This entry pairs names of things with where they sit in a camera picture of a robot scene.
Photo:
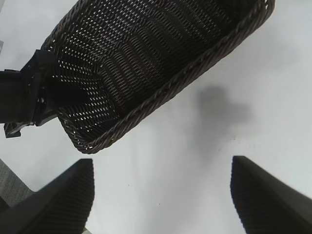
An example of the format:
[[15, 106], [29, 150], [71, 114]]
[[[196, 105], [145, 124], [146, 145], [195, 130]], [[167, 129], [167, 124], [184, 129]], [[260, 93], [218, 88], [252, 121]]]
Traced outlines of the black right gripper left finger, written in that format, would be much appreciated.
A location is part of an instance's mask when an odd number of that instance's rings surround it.
[[94, 198], [90, 158], [78, 160], [36, 192], [0, 163], [2, 234], [88, 234], [86, 222]]

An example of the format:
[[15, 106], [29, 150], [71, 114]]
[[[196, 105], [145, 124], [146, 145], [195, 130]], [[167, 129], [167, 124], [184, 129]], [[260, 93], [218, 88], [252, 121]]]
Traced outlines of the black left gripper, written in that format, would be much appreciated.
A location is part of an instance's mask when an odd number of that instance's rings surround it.
[[0, 72], [0, 122], [6, 138], [21, 136], [26, 126], [42, 126], [57, 117], [55, 108], [90, 101], [84, 89], [46, 78], [57, 64], [52, 52], [36, 50], [21, 70]]

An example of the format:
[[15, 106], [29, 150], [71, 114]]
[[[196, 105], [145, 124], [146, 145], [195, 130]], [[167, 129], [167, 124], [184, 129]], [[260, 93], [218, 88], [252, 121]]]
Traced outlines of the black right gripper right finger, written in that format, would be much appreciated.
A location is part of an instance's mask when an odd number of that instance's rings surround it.
[[312, 232], [312, 200], [245, 156], [233, 157], [230, 190], [246, 233]]

